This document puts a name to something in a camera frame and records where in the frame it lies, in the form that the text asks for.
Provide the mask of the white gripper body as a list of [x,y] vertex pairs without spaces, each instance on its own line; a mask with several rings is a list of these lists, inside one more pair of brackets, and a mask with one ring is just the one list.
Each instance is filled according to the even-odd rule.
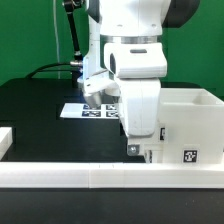
[[145,137],[155,132],[161,83],[159,79],[130,79],[118,82],[119,118],[128,137]]

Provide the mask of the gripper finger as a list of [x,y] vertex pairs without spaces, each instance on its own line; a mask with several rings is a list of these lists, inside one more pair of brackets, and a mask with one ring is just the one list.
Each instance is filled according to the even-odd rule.
[[140,152],[140,140],[138,138],[130,137],[127,140],[127,154],[129,156],[138,156]]

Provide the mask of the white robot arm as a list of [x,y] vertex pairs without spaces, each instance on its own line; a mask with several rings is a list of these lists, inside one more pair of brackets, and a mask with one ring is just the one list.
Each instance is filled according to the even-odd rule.
[[84,57],[83,96],[92,108],[114,100],[127,137],[127,153],[143,154],[158,118],[160,79],[167,60],[159,38],[180,28],[200,0],[87,0],[93,46]]

